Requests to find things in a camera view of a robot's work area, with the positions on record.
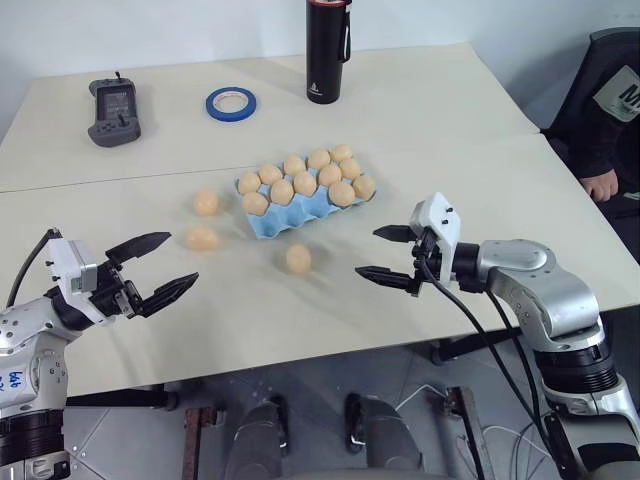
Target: egg carton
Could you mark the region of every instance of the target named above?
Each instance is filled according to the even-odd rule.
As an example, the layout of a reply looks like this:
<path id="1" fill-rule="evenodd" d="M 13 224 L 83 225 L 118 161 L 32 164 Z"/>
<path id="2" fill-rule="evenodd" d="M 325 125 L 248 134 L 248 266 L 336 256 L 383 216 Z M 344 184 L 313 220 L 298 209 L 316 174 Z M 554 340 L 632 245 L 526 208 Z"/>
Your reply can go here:
<path id="1" fill-rule="evenodd" d="M 281 171 L 284 171 L 282 163 L 276 165 Z M 315 168 L 309 168 L 307 171 L 317 179 L 318 171 Z M 292 176 L 285 175 L 284 178 L 293 184 Z M 349 179 L 343 179 L 342 181 L 351 185 L 351 180 Z M 234 186 L 236 195 L 238 195 L 240 201 L 242 201 L 242 194 L 238 192 L 238 180 L 234 182 Z M 267 199 L 269 199 L 270 189 L 270 185 L 262 184 L 260 185 L 258 192 L 262 193 L 267 197 Z M 251 225 L 251 228 L 258 239 L 274 238 L 284 230 L 300 228 L 306 222 L 310 222 L 311 220 L 316 220 L 318 218 L 324 218 L 330 213 L 348 210 L 354 205 L 366 203 L 367 201 L 356 197 L 353 203 L 348 207 L 338 207 L 329 201 L 329 188 L 324 185 L 318 185 L 318 189 L 310 197 L 300 193 L 294 193 L 293 199 L 289 205 L 278 205 L 277 203 L 269 201 L 269 208 L 267 208 L 267 211 L 263 216 L 252 215 L 246 212 L 245 215 L 247 216 L 249 225 Z"/>

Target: game controller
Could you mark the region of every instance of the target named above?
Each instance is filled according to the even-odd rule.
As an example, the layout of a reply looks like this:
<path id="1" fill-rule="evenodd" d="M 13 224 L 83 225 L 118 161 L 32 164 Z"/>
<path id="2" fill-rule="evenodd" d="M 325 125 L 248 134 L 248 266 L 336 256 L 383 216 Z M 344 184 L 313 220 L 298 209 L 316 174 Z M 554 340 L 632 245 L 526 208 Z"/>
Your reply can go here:
<path id="1" fill-rule="evenodd" d="M 96 98 L 96 122 L 87 133 L 96 145 L 115 147 L 132 142 L 140 134 L 136 107 L 136 87 L 128 78 L 94 80 L 89 84 Z"/>

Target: person's hand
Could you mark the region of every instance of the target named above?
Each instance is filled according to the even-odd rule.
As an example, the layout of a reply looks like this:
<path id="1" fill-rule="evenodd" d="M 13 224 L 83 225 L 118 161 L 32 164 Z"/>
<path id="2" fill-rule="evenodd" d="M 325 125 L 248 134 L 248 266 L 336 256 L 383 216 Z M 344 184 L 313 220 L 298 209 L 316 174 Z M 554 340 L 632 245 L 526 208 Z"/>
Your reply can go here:
<path id="1" fill-rule="evenodd" d="M 597 177 L 580 178 L 579 180 L 595 202 L 606 202 L 618 193 L 618 176 L 613 169 Z"/>

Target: wire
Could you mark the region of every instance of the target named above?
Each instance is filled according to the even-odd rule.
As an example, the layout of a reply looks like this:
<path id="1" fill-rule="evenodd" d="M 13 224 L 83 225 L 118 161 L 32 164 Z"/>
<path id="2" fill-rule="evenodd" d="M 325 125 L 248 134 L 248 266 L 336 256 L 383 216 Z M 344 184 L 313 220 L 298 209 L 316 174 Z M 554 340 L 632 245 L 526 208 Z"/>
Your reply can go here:
<path id="1" fill-rule="evenodd" d="M 520 435 L 525 435 L 527 431 L 531 427 L 533 427 L 533 422 L 530 422 L 526 427 L 520 430 Z M 518 460 L 520 458 L 520 445 L 522 445 L 522 437 L 518 437 L 518 439 L 513 442 L 513 447 L 511 448 L 511 458 L 509 459 L 509 478 L 513 478 L 514 480 L 518 480 L 519 472 L 518 472 Z"/>
<path id="2" fill-rule="evenodd" d="M 486 426 L 486 427 L 484 427 L 482 429 L 482 434 L 486 435 L 491 430 L 502 430 L 503 432 L 511 433 L 512 435 L 515 435 L 516 437 L 520 438 L 520 440 L 523 440 L 523 441 L 527 442 L 529 445 L 531 445 L 533 448 L 538 450 L 545 457 L 551 458 L 551 455 L 549 455 L 548 452 L 546 452 L 544 449 L 540 448 L 538 445 L 536 445 L 531 440 L 529 440 L 527 437 L 525 437 L 523 433 L 516 432 L 515 430 L 511 430 L 510 428 L 503 427 L 502 425 L 489 425 L 489 426 Z"/>
<path id="3" fill-rule="evenodd" d="M 522 344 L 518 339 L 518 335 L 516 334 L 516 331 L 511 326 L 511 322 L 509 322 L 509 318 L 507 318 L 507 314 L 502 308 L 502 305 L 500 305 L 500 302 L 498 302 L 498 299 L 490 290 L 487 290 L 487 296 L 491 300 L 491 303 L 493 303 L 493 306 L 498 311 L 498 315 L 500 315 L 500 318 L 502 319 L 502 323 L 504 323 L 504 326 L 507 327 L 507 332 L 509 332 L 509 335 L 511 336 L 511 340 L 513 341 L 513 344 L 516 347 L 516 351 L 518 352 L 518 356 L 520 357 L 520 362 L 522 363 L 522 368 L 524 368 L 524 373 L 526 374 L 527 381 L 529 382 L 529 389 L 531 390 L 531 402 L 533 404 L 533 414 L 535 415 L 533 422 L 536 428 L 538 429 L 538 432 L 540 433 L 540 438 L 542 439 L 542 442 L 544 443 L 545 447 L 549 448 L 547 435 L 542 426 L 542 420 L 540 419 L 540 399 L 538 397 L 538 388 L 536 387 L 536 381 L 533 378 L 533 373 L 531 372 L 531 366 L 529 365 L 529 360 L 527 359 L 527 356 L 525 355 L 524 350 L 522 349 Z"/>
<path id="4" fill-rule="evenodd" d="M 536 432 L 535 430 L 531 431 L 531 437 L 529 438 L 531 441 L 533 441 L 533 438 L 535 436 Z M 516 448 L 516 452 L 518 452 L 518 454 L 520 453 L 520 446 L 518 445 L 518 448 Z M 525 478 L 529 476 L 529 466 L 531 465 L 531 454 L 533 453 L 533 450 L 529 449 L 529 451 L 527 452 L 527 464 L 524 467 L 524 475 Z"/>
<path id="5" fill-rule="evenodd" d="M 535 423 L 536 419 L 534 417 L 533 411 L 531 410 L 531 408 L 527 404 L 527 401 L 522 396 L 522 392 L 520 391 L 520 389 L 516 385 L 515 381 L 513 380 L 513 377 L 511 376 L 511 374 L 507 370 L 507 367 L 505 366 L 504 362 L 502 361 L 502 358 L 500 357 L 500 354 L 498 354 L 498 351 L 496 350 L 495 345 L 489 340 L 489 337 L 487 336 L 487 332 L 485 332 L 484 328 L 482 328 L 482 325 L 480 325 L 480 322 L 478 322 L 478 319 L 473 315 L 473 313 L 471 313 L 471 311 L 467 308 L 467 306 L 458 297 L 456 297 L 453 293 L 451 293 L 433 275 L 433 273 L 429 269 L 429 266 L 427 265 L 427 261 L 426 261 L 426 258 L 424 256 L 420 256 L 419 257 L 418 264 L 420 266 L 420 269 L 424 273 L 424 275 L 429 279 L 429 281 L 431 283 L 433 283 L 433 285 L 438 289 L 438 291 L 440 291 L 440 293 L 442 293 L 456 307 L 458 307 L 462 311 L 462 313 L 464 313 L 466 315 L 466 317 L 469 319 L 469 321 L 473 324 L 475 329 L 478 331 L 478 334 L 480 335 L 480 338 L 482 338 L 484 343 L 489 348 L 489 351 L 491 352 L 491 355 L 493 355 L 493 358 L 495 359 L 496 363 L 498 364 L 498 367 L 500 368 L 500 371 L 502 372 L 502 374 L 504 375 L 505 379 L 507 380 L 507 383 L 511 387 L 511 390 L 513 390 L 513 393 L 515 394 L 515 396 L 518 398 L 518 400 L 522 404 L 522 408 L 524 408 L 524 410 L 527 412 L 527 415 L 529 415 L 529 418 L 531 418 L 531 421 Z"/>
<path id="6" fill-rule="evenodd" d="M 16 279 L 13 281 L 13 285 L 11 286 L 11 291 L 9 292 L 9 299 L 7 300 L 6 308 L 13 307 L 13 305 L 16 303 L 16 297 L 18 296 L 18 290 L 20 289 L 20 285 L 22 284 L 22 280 L 24 280 L 24 276 L 27 274 L 27 270 L 29 270 L 29 267 L 31 266 L 31 264 L 33 263 L 35 258 L 38 256 L 40 251 L 47 244 L 49 239 L 50 238 L 60 238 L 60 237 L 61 237 L 61 235 L 60 235 L 60 232 L 58 230 L 56 230 L 55 228 L 50 228 L 42 236 L 42 238 L 36 244 L 36 246 L 33 247 L 33 250 L 31 251 L 31 253 L 27 257 L 27 259 L 24 261 L 24 263 L 22 264 L 22 267 L 20 267 L 20 270 L 18 271 L 18 275 L 16 276 Z"/>
<path id="7" fill-rule="evenodd" d="M 428 390 L 431 390 L 433 393 L 435 393 L 436 395 L 439 395 L 442 398 L 447 398 L 447 396 L 444 393 L 442 393 L 440 390 L 438 390 L 436 387 L 434 387 L 433 385 L 429 385 L 428 383 L 425 383 L 424 385 L 421 385 L 420 387 L 418 387 L 415 392 L 413 392 L 411 395 L 409 395 L 407 398 L 401 401 L 396 407 L 396 411 L 404 407 L 409 400 L 411 400 L 413 397 L 415 397 L 418 393 L 420 393 L 425 388 Z"/>
<path id="8" fill-rule="evenodd" d="M 522 444 L 522 442 L 520 441 L 520 439 L 518 439 L 518 441 L 516 442 L 517 446 L 515 447 L 515 452 L 516 452 L 516 458 L 515 458 L 515 468 L 516 468 L 516 476 L 515 476 L 515 480 L 518 480 L 519 477 L 519 472 L 518 472 L 518 458 L 520 456 L 520 446 Z M 553 460 L 553 456 L 543 456 L 537 463 L 536 465 L 533 467 L 533 470 L 531 471 L 531 473 L 529 473 L 529 464 L 531 461 L 531 452 L 533 451 L 533 449 L 529 448 L 529 451 L 527 453 L 527 465 L 525 468 L 525 478 L 527 480 L 530 480 L 531 478 L 533 478 L 533 476 L 535 475 L 536 471 L 538 471 L 538 469 L 540 468 L 540 466 L 542 465 L 542 463 L 547 460 L 547 459 L 551 459 Z"/>

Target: blue tape roll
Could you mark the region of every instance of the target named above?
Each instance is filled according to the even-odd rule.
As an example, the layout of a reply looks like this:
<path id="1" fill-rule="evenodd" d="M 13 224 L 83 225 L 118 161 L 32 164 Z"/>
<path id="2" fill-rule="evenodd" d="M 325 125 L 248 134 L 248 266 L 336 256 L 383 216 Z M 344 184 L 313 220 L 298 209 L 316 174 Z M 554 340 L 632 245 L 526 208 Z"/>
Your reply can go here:
<path id="1" fill-rule="evenodd" d="M 216 107 L 216 103 L 227 96 L 239 96 L 246 99 L 247 104 L 237 112 L 223 112 Z M 216 90 L 207 97 L 205 107 L 209 115 L 221 122 L 238 122 L 251 116 L 256 111 L 256 96 L 249 90 L 240 87 L 225 87 Z"/>

